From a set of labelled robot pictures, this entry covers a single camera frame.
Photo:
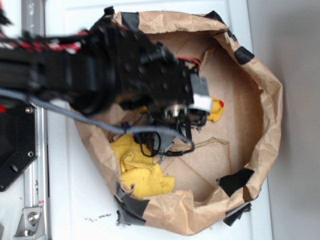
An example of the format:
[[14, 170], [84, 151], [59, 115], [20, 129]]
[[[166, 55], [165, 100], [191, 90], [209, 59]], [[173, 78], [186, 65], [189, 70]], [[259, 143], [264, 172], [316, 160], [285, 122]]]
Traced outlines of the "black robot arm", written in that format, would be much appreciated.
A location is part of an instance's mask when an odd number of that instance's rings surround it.
[[142, 32], [100, 22], [71, 36], [2, 38], [0, 86], [64, 100], [85, 116], [118, 104], [165, 123], [203, 126], [212, 100], [191, 62]]

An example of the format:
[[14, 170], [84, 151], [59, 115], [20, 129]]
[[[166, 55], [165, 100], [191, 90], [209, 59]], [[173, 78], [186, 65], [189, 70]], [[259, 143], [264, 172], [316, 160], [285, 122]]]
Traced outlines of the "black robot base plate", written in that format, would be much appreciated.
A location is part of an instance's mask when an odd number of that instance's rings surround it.
[[26, 102], [0, 105], [0, 191], [5, 192], [37, 157], [36, 110]]

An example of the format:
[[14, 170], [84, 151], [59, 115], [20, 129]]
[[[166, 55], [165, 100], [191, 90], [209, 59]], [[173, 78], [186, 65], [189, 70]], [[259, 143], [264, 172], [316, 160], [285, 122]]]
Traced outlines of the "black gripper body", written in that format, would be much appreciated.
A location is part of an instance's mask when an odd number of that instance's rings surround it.
[[156, 120], [172, 125], [206, 123], [212, 100], [195, 59], [176, 56], [158, 43], [141, 51], [140, 63], [152, 99], [146, 106]]

